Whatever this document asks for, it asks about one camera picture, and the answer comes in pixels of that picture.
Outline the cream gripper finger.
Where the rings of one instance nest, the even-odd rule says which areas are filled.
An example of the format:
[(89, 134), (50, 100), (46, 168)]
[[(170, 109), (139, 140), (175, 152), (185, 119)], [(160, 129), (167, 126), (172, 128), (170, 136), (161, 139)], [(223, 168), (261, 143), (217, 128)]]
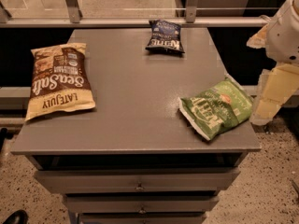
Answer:
[(277, 63), (271, 71), (264, 69), (259, 77), (249, 121), (257, 126), (266, 125), (298, 90), (298, 64)]
[(253, 49), (264, 49), (268, 25), (262, 27), (255, 35), (248, 41), (247, 46)]

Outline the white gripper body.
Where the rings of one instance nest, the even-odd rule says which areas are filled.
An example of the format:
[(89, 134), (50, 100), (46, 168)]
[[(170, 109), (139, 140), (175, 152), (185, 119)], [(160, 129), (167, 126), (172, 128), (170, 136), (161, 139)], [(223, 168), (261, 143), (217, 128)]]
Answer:
[(286, 0), (269, 22), (266, 55), (280, 63), (299, 63), (299, 0)]

